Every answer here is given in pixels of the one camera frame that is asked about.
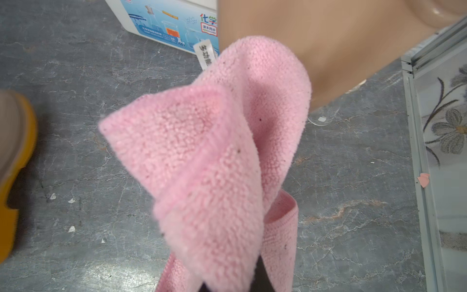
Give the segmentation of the pink cleaning cloth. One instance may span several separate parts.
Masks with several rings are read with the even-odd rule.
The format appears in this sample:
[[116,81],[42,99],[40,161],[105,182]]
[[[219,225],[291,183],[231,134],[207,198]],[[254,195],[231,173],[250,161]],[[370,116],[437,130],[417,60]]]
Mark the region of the pink cleaning cloth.
[[259,260],[268,287],[293,289],[299,210],[282,184],[310,97],[296,56],[249,36],[192,84],[144,95],[100,122],[153,197],[170,248],[159,292],[248,292]]

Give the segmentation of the tan rubber boot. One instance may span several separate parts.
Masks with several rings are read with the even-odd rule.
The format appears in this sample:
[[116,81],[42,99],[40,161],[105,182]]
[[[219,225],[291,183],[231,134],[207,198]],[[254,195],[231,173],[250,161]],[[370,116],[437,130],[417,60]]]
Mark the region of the tan rubber boot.
[[8,206],[12,186],[35,150],[38,123],[22,94],[1,90],[1,262],[12,252],[19,210]]
[[219,1],[220,49],[253,35],[289,47],[316,110],[467,14],[465,1]]

